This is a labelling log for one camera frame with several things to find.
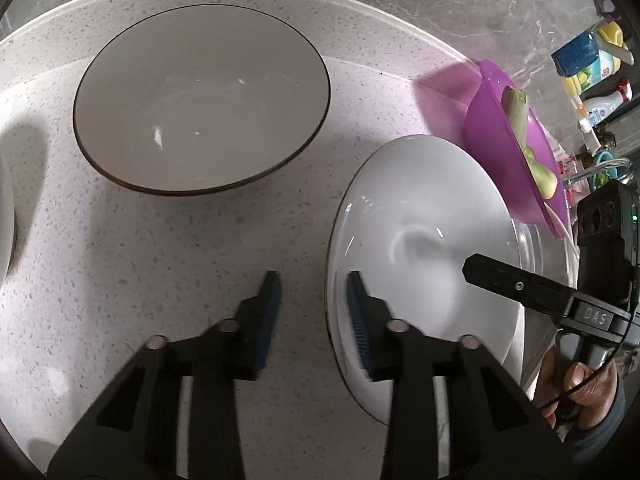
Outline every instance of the brown rim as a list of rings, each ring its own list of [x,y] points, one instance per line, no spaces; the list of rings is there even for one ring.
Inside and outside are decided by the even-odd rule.
[[[120,37],[122,34],[127,32],[130,28],[135,27],[137,24],[142,23],[145,20],[148,20],[149,18],[154,18],[154,17],[159,16],[160,14],[164,14],[166,12],[172,12],[172,10],[187,9],[188,7],[205,7],[205,6],[239,7],[241,9],[247,9],[247,10],[252,10],[253,12],[259,12],[260,14],[264,14],[265,16],[269,16],[270,18],[273,18],[274,20],[278,20],[279,22],[284,23],[285,25],[287,25],[287,27],[291,28],[296,33],[298,33],[311,46],[311,48],[315,51],[315,53],[318,54],[318,58],[320,59],[320,63],[322,63],[322,67],[324,68],[324,74],[326,76],[326,86],[327,86],[326,108],[324,109],[324,113],[322,114],[322,117],[320,118],[318,126],[316,126],[316,128],[313,130],[313,132],[311,133],[309,138],[295,152],[293,152],[291,155],[289,155],[287,158],[285,158],[281,162],[275,164],[274,166],[271,166],[269,169],[264,170],[263,172],[258,173],[258,174],[254,175],[254,176],[251,176],[249,178],[245,178],[243,180],[238,180],[237,182],[232,182],[230,184],[224,184],[223,186],[208,187],[208,188],[205,188],[205,189],[187,189],[187,190],[174,191],[174,190],[153,189],[153,188],[150,188],[150,187],[138,186],[137,184],[132,184],[130,182],[126,182],[126,181],[124,181],[122,179],[119,179],[118,177],[116,177],[116,176],[112,175],[111,173],[109,173],[108,171],[106,171],[103,167],[101,167],[93,159],[93,157],[91,155],[89,155],[89,153],[87,152],[86,148],[82,144],[82,140],[80,139],[80,135],[78,133],[78,126],[76,125],[76,105],[78,103],[78,94],[80,93],[80,89],[82,87],[82,82],[84,82],[85,76],[87,75],[87,73],[91,69],[91,67],[94,64],[95,60],[98,59],[98,56],[100,56],[100,54],[111,43],[113,43],[113,41],[116,40],[116,38]],[[320,52],[318,52],[318,49],[316,49],[315,45],[313,43],[311,43],[307,39],[307,37],[304,34],[302,34],[299,30],[297,30],[295,27],[292,27],[291,25],[289,25],[289,23],[285,22],[284,20],[281,20],[280,18],[277,18],[276,16],[272,16],[271,14],[267,14],[266,12],[262,12],[261,10],[251,9],[249,7],[230,5],[230,4],[194,4],[194,5],[187,5],[187,6],[182,6],[182,7],[175,7],[173,9],[163,10],[162,12],[158,12],[157,14],[153,14],[151,16],[147,16],[146,18],[143,18],[142,20],[139,20],[138,22],[134,23],[133,25],[130,25],[129,27],[125,28],[122,32],[118,33],[116,36],[111,38],[109,40],[109,43],[107,43],[104,47],[102,47],[100,49],[100,52],[98,52],[98,54],[95,55],[95,57],[92,59],[91,63],[89,63],[89,66],[84,71],[84,74],[82,74],[82,78],[80,79],[80,83],[78,84],[78,89],[76,90],[76,95],[74,97],[74,108],[73,108],[72,123],[73,123],[73,128],[74,128],[74,137],[76,138],[76,144],[78,144],[78,148],[80,149],[80,152],[82,153],[84,158],[89,162],[89,164],[94,168],[94,170],[96,170],[102,176],[106,177],[108,180],[111,180],[114,184],[118,184],[119,186],[126,187],[126,188],[132,189],[134,191],[139,191],[141,193],[151,194],[151,195],[158,195],[158,196],[196,196],[196,195],[217,193],[217,192],[220,192],[220,191],[225,191],[227,189],[233,189],[235,187],[244,186],[244,184],[248,184],[248,183],[254,182],[255,180],[259,180],[262,177],[267,176],[268,174],[273,173],[274,171],[276,171],[279,168],[282,168],[284,165],[288,164],[290,161],[292,161],[294,158],[296,158],[300,153],[302,153],[302,151],[304,151],[304,149],[316,138],[316,135],[320,131],[320,128],[322,128],[322,126],[324,125],[324,121],[325,121],[325,119],[327,117],[327,114],[329,113],[330,104],[331,104],[331,79],[329,78],[329,71],[326,68],[326,64],[324,63],[324,59],[322,59],[322,56],[321,56]]]

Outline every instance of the green vegetable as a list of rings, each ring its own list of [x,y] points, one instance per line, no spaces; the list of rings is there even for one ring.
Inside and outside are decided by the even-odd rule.
[[[540,164],[538,161],[525,156],[529,170],[533,175],[533,180],[536,181],[536,186],[540,190],[540,195],[545,200],[549,200],[555,193],[556,187],[558,187],[558,178],[544,164]]]
[[[604,173],[598,173],[593,177],[593,187],[598,189],[599,187],[604,186],[609,180],[611,180],[611,176],[606,171]]]
[[[525,146],[522,151],[524,152],[524,156],[528,156],[532,160],[536,160],[536,154],[529,146]]]
[[[556,193],[558,178],[548,167],[536,161],[536,154],[526,144],[527,123],[529,121],[529,99],[527,95],[522,90],[507,86],[502,92],[500,104],[507,115],[509,126],[524,154],[540,195],[544,200],[549,200]]]
[[[505,86],[500,104],[507,115],[513,135],[515,135],[520,148],[524,149],[527,143],[527,121],[529,121],[527,94],[517,88]]]

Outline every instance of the hand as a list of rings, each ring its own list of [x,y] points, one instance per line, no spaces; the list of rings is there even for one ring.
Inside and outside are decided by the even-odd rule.
[[[533,403],[536,406],[543,406],[559,394],[558,388],[554,384],[555,373],[556,347],[554,346],[542,359],[536,393],[533,396]],[[572,363],[564,375],[564,390],[567,391],[577,386],[591,374],[593,374],[593,370],[588,366],[577,362]],[[604,420],[616,397],[617,387],[618,372],[616,364],[612,361],[593,381],[585,384],[577,392],[569,396],[573,402],[582,406],[578,416],[579,428],[588,430]],[[556,414],[554,412],[557,407],[558,403],[556,402],[542,411],[542,416],[546,418],[552,428],[556,426]]]

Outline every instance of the black handheld device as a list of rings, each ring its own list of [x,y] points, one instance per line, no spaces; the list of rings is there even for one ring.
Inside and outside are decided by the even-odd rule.
[[[577,290],[482,256],[470,256],[465,279],[526,308],[549,314],[559,328],[556,385],[575,361],[597,370],[622,347],[640,345],[638,307],[638,194],[612,180],[578,204],[580,266]],[[558,423],[577,412],[564,396]]]

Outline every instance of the bottle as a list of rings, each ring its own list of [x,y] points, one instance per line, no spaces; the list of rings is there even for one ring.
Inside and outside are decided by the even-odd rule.
[[[628,77],[622,78],[618,83],[618,90],[611,95],[592,97],[584,102],[584,107],[589,114],[591,126],[601,123],[609,117],[622,103],[631,99],[631,81]]]
[[[607,25],[598,29],[596,33],[608,43],[621,46],[628,50],[628,47],[623,41],[622,29],[616,22],[607,23]],[[620,70],[621,62],[617,57],[613,57],[611,54],[604,52],[603,50],[601,50],[599,54],[598,59],[594,63],[583,68],[576,75],[561,78],[562,84],[564,84],[564,88],[569,94],[569,97],[580,95],[587,88],[591,88],[604,78],[607,78]]]

